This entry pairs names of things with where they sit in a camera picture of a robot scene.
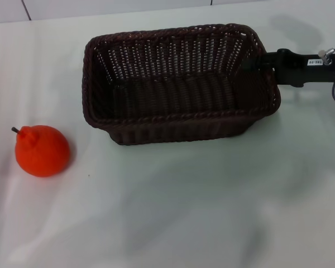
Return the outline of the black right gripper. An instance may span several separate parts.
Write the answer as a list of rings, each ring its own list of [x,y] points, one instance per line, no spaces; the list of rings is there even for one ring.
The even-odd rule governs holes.
[[[268,52],[261,63],[242,63],[243,71],[265,73],[275,70],[278,84],[305,84],[335,82],[335,49],[318,54],[302,55],[288,49]]]

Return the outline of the dark brown woven basket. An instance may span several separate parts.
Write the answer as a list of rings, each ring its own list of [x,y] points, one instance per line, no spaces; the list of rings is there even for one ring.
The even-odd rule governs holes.
[[[234,23],[97,36],[84,51],[84,118],[120,145],[238,136],[280,107],[273,72],[242,69],[265,52]]]

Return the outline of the white tablecloth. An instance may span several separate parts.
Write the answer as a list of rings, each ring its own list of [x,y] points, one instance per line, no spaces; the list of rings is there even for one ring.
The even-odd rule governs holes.
[[[95,36],[240,23],[268,51],[335,48],[335,0],[268,0],[0,23],[0,268],[335,268],[335,102],[281,87],[245,134],[120,146],[82,109]],[[11,128],[46,125],[71,157],[22,170]]]

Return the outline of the orange toy pear fruit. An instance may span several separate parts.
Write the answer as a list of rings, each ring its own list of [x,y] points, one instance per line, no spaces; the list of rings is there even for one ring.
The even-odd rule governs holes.
[[[12,127],[16,133],[15,157],[25,172],[36,177],[50,177],[62,172],[71,157],[65,136],[46,125]]]

